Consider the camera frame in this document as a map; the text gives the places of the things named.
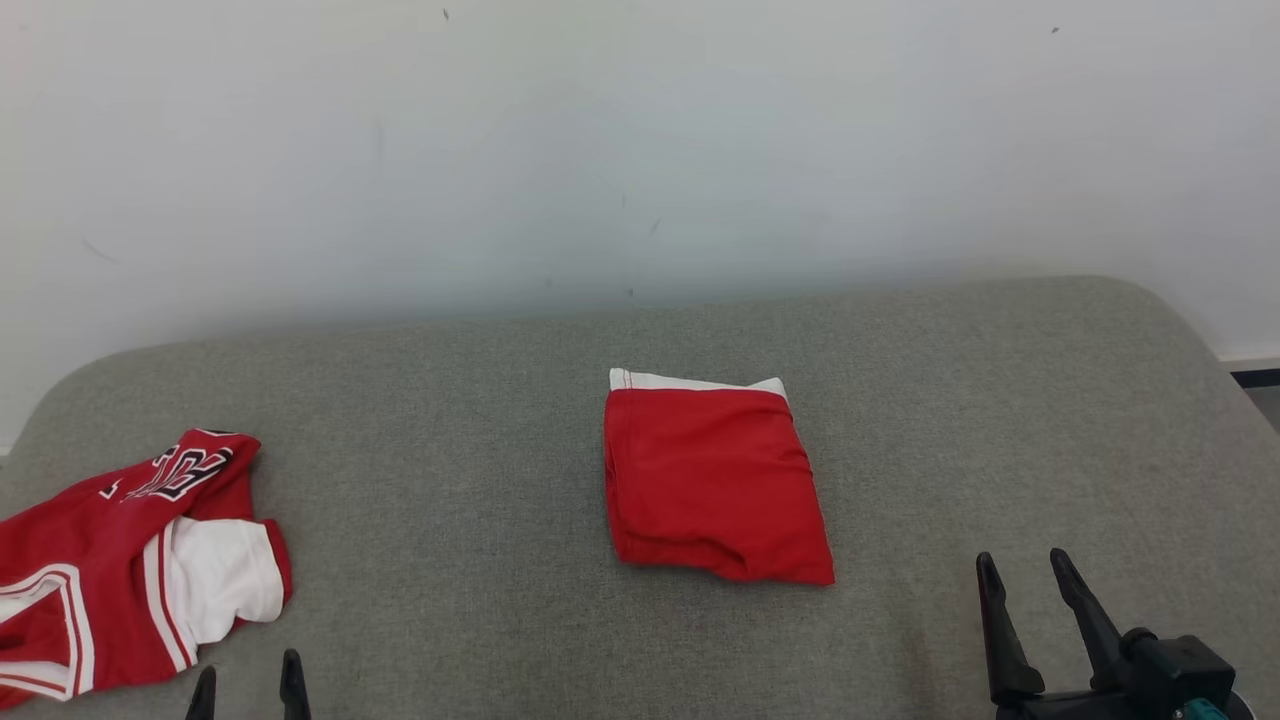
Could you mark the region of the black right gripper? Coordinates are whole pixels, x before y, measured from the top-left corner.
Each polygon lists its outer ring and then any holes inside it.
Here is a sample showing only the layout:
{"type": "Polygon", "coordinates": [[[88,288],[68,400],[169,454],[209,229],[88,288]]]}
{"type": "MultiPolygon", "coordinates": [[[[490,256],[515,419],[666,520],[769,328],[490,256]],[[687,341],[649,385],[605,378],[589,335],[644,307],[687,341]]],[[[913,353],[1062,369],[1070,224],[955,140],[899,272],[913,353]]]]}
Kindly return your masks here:
{"type": "Polygon", "coordinates": [[[989,552],[977,556],[977,582],[989,698],[996,719],[1147,719],[1149,702],[1123,685],[1121,635],[1065,550],[1050,562],[1062,601],[1073,611],[1093,675],[1092,691],[1044,692],[1027,661],[1006,607],[1007,592],[989,552]]]}

